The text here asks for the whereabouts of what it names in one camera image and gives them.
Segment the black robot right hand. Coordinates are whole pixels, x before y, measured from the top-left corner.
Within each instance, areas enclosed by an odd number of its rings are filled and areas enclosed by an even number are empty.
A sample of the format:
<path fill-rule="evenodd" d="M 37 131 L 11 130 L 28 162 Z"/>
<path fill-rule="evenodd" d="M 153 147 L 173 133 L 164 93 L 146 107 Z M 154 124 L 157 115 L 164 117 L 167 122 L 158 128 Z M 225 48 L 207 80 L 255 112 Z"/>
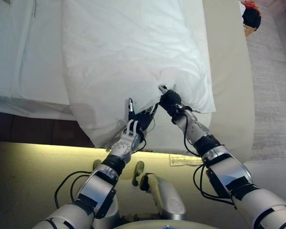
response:
<path fill-rule="evenodd" d="M 175 91 L 168 89 L 165 85 L 159 85 L 158 88 L 162 93 L 159 105 L 169 114 L 169 116 L 174 116 L 181 106 L 180 95 Z"/>

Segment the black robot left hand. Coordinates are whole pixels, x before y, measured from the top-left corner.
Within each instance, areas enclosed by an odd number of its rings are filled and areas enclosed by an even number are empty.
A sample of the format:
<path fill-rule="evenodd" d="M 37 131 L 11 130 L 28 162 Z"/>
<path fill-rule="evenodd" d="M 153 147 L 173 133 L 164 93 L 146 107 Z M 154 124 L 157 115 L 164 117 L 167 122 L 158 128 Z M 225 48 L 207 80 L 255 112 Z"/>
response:
<path fill-rule="evenodd" d="M 149 127 L 150 123 L 152 122 L 156 114 L 157 108 L 158 108 L 158 103 L 136 114 L 134 111 L 133 100 L 132 98 L 129 98 L 128 99 L 128 120 L 138 121 L 140 130 L 145 131 Z"/>

